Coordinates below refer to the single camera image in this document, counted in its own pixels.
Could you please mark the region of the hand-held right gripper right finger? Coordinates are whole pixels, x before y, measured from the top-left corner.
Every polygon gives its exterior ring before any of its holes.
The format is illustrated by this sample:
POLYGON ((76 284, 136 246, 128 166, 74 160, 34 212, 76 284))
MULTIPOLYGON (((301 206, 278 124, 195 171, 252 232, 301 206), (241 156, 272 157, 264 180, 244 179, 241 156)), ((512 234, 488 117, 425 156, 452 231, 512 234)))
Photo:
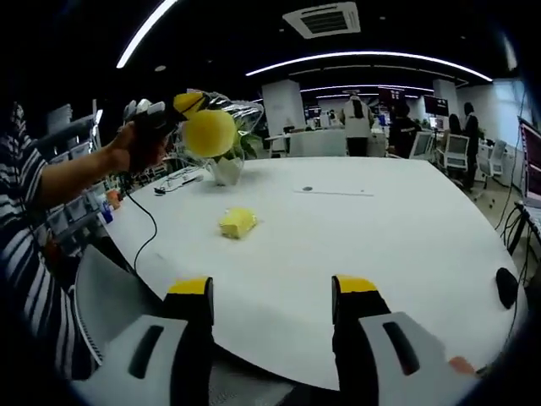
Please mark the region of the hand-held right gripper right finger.
POLYGON ((341 405, 458 405, 477 382, 445 356, 443 343, 377 287, 335 275, 332 349, 341 405))

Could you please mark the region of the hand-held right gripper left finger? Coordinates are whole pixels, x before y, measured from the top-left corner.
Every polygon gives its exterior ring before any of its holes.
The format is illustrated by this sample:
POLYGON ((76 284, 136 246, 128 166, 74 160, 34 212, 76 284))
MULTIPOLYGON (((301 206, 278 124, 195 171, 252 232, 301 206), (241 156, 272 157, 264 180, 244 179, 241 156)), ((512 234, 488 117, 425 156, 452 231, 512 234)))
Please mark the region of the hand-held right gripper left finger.
POLYGON ((206 405, 212 365, 212 280, 153 299, 135 280, 76 295, 98 367, 73 388, 86 405, 206 405))

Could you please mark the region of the person's left hand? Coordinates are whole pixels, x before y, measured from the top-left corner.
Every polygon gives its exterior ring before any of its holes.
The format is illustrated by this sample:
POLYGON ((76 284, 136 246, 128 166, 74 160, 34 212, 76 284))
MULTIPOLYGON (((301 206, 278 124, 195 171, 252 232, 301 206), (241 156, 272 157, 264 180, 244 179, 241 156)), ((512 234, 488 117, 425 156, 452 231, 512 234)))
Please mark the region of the person's left hand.
POLYGON ((141 173, 160 163, 166 152, 166 139, 153 138, 137 129, 134 122, 124 124, 107 146, 113 173, 141 173))

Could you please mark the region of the person's right hand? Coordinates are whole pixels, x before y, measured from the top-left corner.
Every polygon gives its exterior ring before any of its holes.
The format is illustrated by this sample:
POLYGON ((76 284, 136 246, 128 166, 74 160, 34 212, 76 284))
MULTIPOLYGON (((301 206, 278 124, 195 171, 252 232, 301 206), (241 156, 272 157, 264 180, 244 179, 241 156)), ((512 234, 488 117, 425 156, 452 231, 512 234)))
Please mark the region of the person's right hand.
POLYGON ((462 356, 456 356, 449 360, 449 365, 454 371, 464 375, 476 376, 476 370, 473 366, 462 356))

